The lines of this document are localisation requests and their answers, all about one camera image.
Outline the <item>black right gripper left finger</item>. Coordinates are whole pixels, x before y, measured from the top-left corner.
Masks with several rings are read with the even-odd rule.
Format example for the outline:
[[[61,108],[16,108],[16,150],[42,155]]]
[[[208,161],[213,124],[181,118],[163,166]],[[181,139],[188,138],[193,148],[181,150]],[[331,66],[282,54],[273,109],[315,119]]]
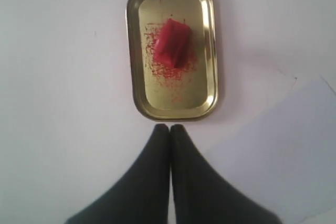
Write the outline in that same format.
[[[169,194],[170,132],[157,124],[127,172],[67,223],[167,223]]]

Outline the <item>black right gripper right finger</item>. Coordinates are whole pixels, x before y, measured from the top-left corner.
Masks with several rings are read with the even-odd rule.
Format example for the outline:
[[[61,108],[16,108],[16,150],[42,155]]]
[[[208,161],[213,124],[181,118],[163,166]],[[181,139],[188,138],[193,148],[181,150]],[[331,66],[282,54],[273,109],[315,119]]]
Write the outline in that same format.
[[[223,179],[198,151],[183,125],[173,125],[170,138],[177,223],[281,222]]]

